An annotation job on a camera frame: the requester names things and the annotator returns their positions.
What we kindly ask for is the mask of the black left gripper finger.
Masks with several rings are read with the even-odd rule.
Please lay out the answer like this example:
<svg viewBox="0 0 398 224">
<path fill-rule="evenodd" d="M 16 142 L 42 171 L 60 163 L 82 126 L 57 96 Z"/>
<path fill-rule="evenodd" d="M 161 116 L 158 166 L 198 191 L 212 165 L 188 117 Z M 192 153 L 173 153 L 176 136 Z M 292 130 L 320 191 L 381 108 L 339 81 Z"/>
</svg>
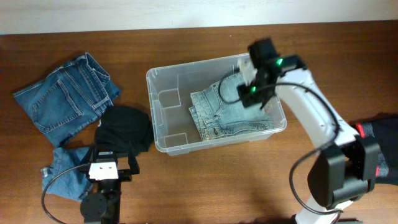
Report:
<svg viewBox="0 0 398 224">
<path fill-rule="evenodd" d="M 83 159 L 81 160 L 81 164 L 89 164 L 92 161 L 93 152 L 95 151 L 95 145 L 92 144 Z"/>
<path fill-rule="evenodd" d="M 136 149 L 133 142 L 129 142 L 129 155 L 128 164 L 132 174 L 140 174 L 140 167 L 136 157 L 139 155 L 139 151 Z"/>
</svg>

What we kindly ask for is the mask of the light blue jeans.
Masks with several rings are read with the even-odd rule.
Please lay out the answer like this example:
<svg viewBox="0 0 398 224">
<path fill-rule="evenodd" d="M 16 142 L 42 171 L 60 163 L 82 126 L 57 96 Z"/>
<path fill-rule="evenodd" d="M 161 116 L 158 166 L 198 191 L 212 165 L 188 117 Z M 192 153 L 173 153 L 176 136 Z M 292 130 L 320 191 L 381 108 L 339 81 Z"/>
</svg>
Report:
<svg viewBox="0 0 398 224">
<path fill-rule="evenodd" d="M 266 131 L 274 127 L 261 104 L 244 108 L 240 102 L 225 103 L 238 98 L 236 87 L 243 83 L 243 76 L 237 72 L 205 90 L 190 94 L 192 106 L 189 110 L 203 141 Z"/>
</svg>

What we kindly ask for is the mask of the black red garment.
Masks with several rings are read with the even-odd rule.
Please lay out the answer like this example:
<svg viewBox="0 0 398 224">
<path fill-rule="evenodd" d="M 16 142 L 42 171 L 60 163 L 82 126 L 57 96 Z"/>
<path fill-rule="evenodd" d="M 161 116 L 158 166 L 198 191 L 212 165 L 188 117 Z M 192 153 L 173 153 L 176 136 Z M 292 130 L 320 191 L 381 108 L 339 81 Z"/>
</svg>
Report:
<svg viewBox="0 0 398 224">
<path fill-rule="evenodd" d="M 397 117 L 356 123 L 355 129 L 379 144 L 376 183 L 397 185 Z"/>
</svg>

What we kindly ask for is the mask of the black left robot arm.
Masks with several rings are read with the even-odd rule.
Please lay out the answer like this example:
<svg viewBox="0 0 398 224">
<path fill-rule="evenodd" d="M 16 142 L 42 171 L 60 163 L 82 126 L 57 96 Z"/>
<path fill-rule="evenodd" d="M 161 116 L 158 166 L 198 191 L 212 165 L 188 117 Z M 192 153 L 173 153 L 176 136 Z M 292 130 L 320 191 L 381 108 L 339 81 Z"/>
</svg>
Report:
<svg viewBox="0 0 398 224">
<path fill-rule="evenodd" d="M 118 159 L 126 156 L 128 153 L 99 151 L 96 146 L 90 146 L 78 169 L 96 185 L 96 191 L 88 194 L 80 204 L 85 223 L 119 223 L 121 184 L 130 182 L 133 175 L 140 173 L 136 158 L 128 162 L 128 169 L 118 169 Z"/>
</svg>

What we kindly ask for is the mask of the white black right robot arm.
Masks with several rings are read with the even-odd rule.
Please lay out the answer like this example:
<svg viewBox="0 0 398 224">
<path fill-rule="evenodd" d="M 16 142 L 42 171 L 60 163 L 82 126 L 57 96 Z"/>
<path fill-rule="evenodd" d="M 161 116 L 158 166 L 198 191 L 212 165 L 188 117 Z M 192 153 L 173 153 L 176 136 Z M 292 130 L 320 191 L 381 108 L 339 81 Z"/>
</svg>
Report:
<svg viewBox="0 0 398 224">
<path fill-rule="evenodd" d="M 314 149 L 290 169 L 317 155 L 307 176 L 311 196 L 294 223 L 338 223 L 343 210 L 374 189 L 379 144 L 362 137 L 332 107 L 298 55 L 281 56 L 270 38 L 248 47 L 250 61 L 240 66 L 245 83 L 238 86 L 245 108 L 279 97 L 308 134 Z"/>
</svg>

